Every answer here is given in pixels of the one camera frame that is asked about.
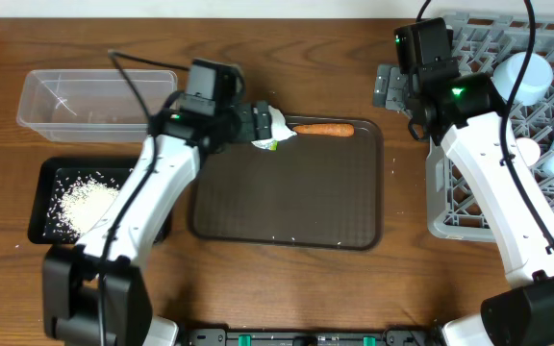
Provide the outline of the white tissue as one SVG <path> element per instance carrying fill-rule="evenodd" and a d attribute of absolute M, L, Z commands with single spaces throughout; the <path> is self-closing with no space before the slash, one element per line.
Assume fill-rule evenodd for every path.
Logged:
<path fill-rule="evenodd" d="M 272 137 L 269 139 L 278 140 L 280 143 L 293 136 L 296 136 L 296 132 L 291 130 L 287 126 L 286 118 L 279 110 L 273 108 L 272 106 L 269 106 L 268 110 L 271 116 L 271 134 L 272 134 Z"/>

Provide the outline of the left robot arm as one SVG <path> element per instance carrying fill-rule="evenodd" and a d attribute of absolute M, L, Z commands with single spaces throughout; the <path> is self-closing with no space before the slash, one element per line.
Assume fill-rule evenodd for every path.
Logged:
<path fill-rule="evenodd" d="M 165 102 L 116 199 L 72 247 L 42 263 L 45 334 L 66 345 L 173 345 L 178 325 L 157 316 L 143 270 L 172 207 L 202 160 L 224 144 L 272 140 L 286 127 L 266 102 L 227 106 L 213 117 Z"/>

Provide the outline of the light blue bowl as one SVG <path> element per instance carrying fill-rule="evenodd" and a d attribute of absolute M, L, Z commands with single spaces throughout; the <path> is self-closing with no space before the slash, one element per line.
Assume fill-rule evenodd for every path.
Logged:
<path fill-rule="evenodd" d="M 493 84 L 505 100 L 509 98 L 512 92 L 525 55 L 525 52 L 514 54 L 493 71 Z M 550 63 L 542 56 L 533 53 L 516 93 L 514 103 L 520 103 L 526 107 L 535 105 L 544 97 L 552 80 L 553 72 Z"/>

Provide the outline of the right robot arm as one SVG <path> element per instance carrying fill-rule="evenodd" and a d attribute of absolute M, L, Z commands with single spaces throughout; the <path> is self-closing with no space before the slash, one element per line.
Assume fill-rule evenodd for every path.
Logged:
<path fill-rule="evenodd" d="M 382 64 L 373 103 L 395 94 L 410 117 L 457 166 L 487 219 L 510 290 L 478 313 L 441 327 L 446 345 L 554 344 L 554 212 L 501 116 L 505 104 L 486 74 L 462 76 L 444 62 L 417 82 Z"/>

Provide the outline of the white pink cup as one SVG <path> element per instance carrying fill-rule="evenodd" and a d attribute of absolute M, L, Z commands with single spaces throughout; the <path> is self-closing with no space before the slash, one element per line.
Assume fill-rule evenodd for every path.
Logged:
<path fill-rule="evenodd" d="M 517 138 L 516 147 L 528 167 L 535 165 L 541 157 L 541 147 L 532 138 Z"/>

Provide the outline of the orange carrot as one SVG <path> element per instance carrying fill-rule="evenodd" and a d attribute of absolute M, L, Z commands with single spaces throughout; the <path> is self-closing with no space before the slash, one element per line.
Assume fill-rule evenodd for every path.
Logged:
<path fill-rule="evenodd" d="M 302 135 L 350 137 L 355 133 L 355 129 L 351 124 L 339 123 L 298 125 L 292 129 Z"/>

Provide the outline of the white rice pile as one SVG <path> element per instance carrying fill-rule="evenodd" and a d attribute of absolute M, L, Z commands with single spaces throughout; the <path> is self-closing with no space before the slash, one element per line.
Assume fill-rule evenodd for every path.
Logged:
<path fill-rule="evenodd" d="M 103 216 L 119 190 L 120 183 L 106 169 L 58 170 L 43 235 L 56 242 L 74 243 Z"/>

